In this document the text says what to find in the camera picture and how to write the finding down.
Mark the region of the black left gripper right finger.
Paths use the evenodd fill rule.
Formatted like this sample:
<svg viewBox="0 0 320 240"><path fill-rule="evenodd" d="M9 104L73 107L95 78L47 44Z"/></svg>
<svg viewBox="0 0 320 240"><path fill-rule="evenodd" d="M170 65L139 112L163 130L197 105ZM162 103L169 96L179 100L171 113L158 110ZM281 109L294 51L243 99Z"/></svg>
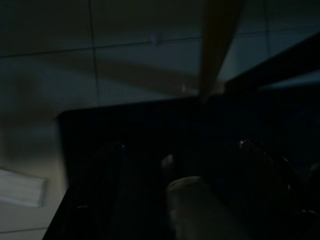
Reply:
<svg viewBox="0 0 320 240"><path fill-rule="evenodd" d="M250 193L258 211L279 240L320 238L320 195L279 152L249 140L239 149L248 160Z"/></svg>

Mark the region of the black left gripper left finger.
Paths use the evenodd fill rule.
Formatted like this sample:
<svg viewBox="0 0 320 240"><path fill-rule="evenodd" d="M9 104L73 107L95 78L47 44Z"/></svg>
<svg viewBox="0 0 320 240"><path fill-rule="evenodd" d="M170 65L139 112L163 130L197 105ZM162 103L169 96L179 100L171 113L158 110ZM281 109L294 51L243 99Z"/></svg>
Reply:
<svg viewBox="0 0 320 240"><path fill-rule="evenodd" d="M82 179L75 206L75 240L106 240L121 178L124 150L120 143L102 148Z"/></svg>

